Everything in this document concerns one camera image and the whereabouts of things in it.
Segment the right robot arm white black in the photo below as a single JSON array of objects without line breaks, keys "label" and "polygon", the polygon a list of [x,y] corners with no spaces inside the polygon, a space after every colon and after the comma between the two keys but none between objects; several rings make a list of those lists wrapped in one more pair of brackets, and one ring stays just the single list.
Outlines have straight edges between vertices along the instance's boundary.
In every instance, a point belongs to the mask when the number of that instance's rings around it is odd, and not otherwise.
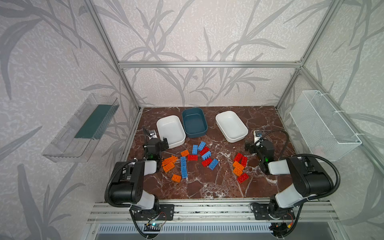
[{"label": "right robot arm white black", "polygon": [[264,174],[290,175],[293,181],[285,190],[270,197],[268,204],[250,204],[256,220],[285,218],[294,213],[295,207],[332,195],[341,184],[339,170],[321,156],[298,154],[275,160],[274,145],[267,140],[245,143],[245,150],[257,155]]}]

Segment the red brick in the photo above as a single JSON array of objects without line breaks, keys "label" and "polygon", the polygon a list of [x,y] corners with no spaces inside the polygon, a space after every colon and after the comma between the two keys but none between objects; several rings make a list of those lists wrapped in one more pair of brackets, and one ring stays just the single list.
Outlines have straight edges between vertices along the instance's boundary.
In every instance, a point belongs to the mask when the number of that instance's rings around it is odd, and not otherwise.
[{"label": "red brick", "polygon": [[211,158],[207,158],[207,159],[205,159],[204,161],[202,161],[202,165],[203,165],[204,167],[207,167],[207,166],[209,166],[209,165],[211,164],[212,161],[213,161],[213,160],[212,160]]},{"label": "red brick", "polygon": [[248,163],[248,158],[243,156],[241,160],[241,165],[245,168],[247,166],[247,163]]},{"label": "red brick", "polygon": [[197,155],[188,155],[187,159],[188,159],[188,161],[197,161],[198,156]]},{"label": "red brick", "polygon": [[204,147],[200,152],[199,152],[199,154],[201,155],[201,156],[203,156],[204,154],[206,154],[207,152],[209,152],[210,151],[210,149],[208,148],[208,147]]},{"label": "red brick", "polygon": [[237,181],[239,184],[245,182],[247,179],[249,178],[249,175],[246,174],[246,173],[243,173],[242,175],[240,175],[238,178],[237,178]]},{"label": "red brick", "polygon": [[236,154],[236,156],[234,158],[234,161],[238,162],[238,163],[241,163],[242,158],[243,158],[243,155],[241,153],[238,153],[238,154]]}]

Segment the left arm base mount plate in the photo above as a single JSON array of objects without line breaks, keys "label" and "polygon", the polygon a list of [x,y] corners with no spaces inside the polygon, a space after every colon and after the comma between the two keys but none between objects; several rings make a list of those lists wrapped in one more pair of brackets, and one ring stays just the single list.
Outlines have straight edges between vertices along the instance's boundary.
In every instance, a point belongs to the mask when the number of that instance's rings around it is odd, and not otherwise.
[{"label": "left arm base mount plate", "polygon": [[174,219],[175,205],[173,204],[160,204],[154,210],[142,210],[134,212],[136,221],[172,221]]}]

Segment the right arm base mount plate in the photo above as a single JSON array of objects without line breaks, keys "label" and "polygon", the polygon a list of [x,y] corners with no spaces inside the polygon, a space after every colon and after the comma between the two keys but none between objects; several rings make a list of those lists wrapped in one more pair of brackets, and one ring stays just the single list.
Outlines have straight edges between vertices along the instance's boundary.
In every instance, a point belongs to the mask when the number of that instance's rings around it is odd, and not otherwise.
[{"label": "right arm base mount plate", "polygon": [[251,203],[250,209],[256,220],[295,220],[292,208],[283,209],[277,204]]}]

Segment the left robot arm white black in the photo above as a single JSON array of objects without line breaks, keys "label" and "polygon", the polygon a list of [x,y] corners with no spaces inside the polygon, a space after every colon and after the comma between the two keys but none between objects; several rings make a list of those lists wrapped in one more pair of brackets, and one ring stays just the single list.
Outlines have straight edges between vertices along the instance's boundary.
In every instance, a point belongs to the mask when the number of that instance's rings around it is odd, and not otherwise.
[{"label": "left robot arm white black", "polygon": [[162,152],[168,148],[166,138],[152,138],[144,144],[142,159],[116,163],[105,190],[105,201],[116,208],[158,214],[159,199],[144,190],[144,178],[160,170]]}]

